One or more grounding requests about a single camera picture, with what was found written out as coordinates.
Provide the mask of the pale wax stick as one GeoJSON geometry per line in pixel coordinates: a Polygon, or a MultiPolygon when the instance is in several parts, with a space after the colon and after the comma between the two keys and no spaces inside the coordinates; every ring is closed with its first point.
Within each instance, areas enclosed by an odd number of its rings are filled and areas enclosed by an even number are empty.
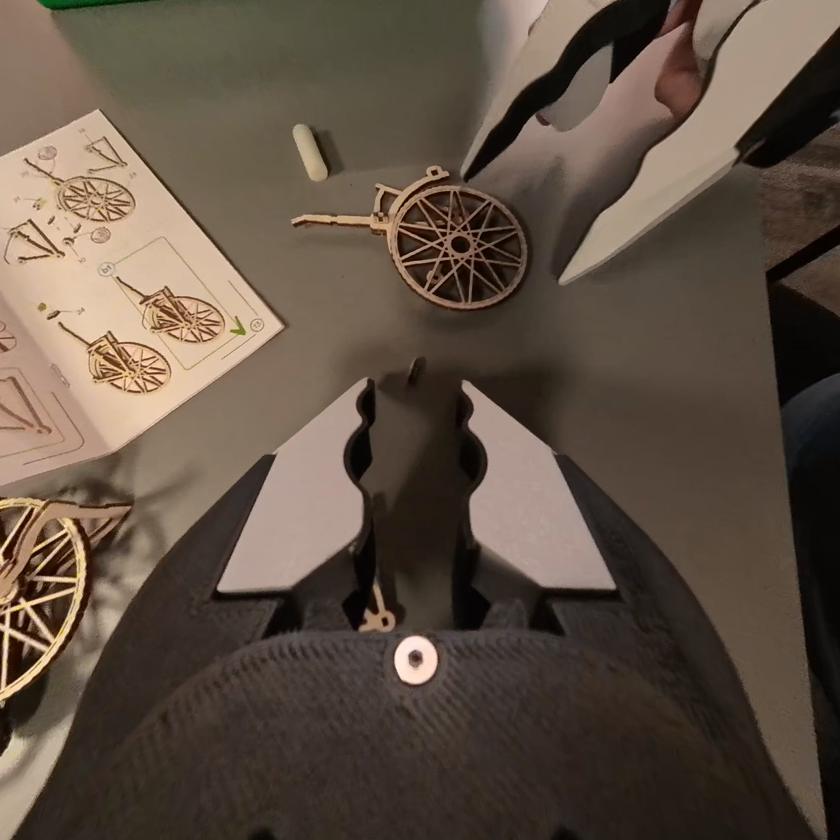
{"type": "Polygon", "coordinates": [[[297,123],[292,128],[292,138],[300,155],[308,178],[320,183],[329,177],[329,166],[321,152],[315,132],[305,123],[297,123]]]}

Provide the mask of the person's right hand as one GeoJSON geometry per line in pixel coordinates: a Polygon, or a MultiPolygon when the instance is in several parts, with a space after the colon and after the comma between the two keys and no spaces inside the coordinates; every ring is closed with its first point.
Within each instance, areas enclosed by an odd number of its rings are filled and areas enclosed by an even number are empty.
{"type": "Polygon", "coordinates": [[[719,42],[717,13],[717,2],[676,2],[658,31],[667,48],[654,95],[667,108],[674,125],[684,122],[700,100],[719,42]]]}

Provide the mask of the white instruction booklet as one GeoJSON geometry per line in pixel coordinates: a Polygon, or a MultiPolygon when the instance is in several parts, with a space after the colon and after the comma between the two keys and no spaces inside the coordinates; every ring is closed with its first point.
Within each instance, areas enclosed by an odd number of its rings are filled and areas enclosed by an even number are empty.
{"type": "Polygon", "coordinates": [[[111,455],[285,328],[100,111],[1,187],[3,485],[111,455]]]}

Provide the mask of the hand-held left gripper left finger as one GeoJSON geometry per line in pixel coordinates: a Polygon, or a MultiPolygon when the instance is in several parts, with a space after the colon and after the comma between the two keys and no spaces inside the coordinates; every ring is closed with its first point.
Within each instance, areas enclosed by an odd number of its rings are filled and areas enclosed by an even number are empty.
{"type": "Polygon", "coordinates": [[[332,599],[362,617],[376,576],[371,497],[375,384],[364,377],[273,454],[216,584],[223,597],[332,599]]]}

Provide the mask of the large wooden spoked wheel assembly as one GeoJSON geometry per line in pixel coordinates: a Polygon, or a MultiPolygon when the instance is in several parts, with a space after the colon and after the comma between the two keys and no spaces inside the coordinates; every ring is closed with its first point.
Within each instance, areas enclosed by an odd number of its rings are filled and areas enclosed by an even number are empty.
{"type": "Polygon", "coordinates": [[[76,632],[88,604],[93,550],[131,505],[1,499],[1,701],[32,686],[76,632]]]}

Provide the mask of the wooden spoked wheel with fork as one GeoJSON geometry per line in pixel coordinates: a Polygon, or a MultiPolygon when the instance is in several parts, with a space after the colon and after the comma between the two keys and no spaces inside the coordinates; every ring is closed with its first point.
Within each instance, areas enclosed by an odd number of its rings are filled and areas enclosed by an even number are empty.
{"type": "Polygon", "coordinates": [[[529,273],[529,240],[518,216],[496,197],[452,182],[438,165],[401,190],[377,184],[367,215],[303,214],[290,222],[382,236],[409,290],[452,312],[500,305],[529,273]]]}

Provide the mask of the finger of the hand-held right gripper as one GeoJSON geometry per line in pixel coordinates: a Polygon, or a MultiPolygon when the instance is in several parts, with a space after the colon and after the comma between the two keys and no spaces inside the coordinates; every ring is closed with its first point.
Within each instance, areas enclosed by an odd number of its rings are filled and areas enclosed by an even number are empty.
{"type": "Polygon", "coordinates": [[[655,39],[669,8],[668,1],[547,2],[491,94],[461,178],[470,181],[484,171],[603,52],[607,56],[595,68],[606,88],[655,39]]]}
{"type": "Polygon", "coordinates": [[[759,2],[745,10],[715,51],[706,88],[690,115],[649,150],[626,192],[583,237],[558,281],[603,265],[759,148],[782,119],[779,106],[804,103],[816,86],[808,65],[838,34],[838,1],[759,2]]]}

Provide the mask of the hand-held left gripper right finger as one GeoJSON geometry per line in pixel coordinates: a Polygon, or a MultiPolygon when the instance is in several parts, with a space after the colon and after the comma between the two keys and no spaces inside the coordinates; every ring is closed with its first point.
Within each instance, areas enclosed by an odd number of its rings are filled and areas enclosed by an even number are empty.
{"type": "Polygon", "coordinates": [[[613,598],[618,587],[558,455],[476,385],[459,384],[456,620],[518,601],[528,619],[553,596],[613,598]]]}

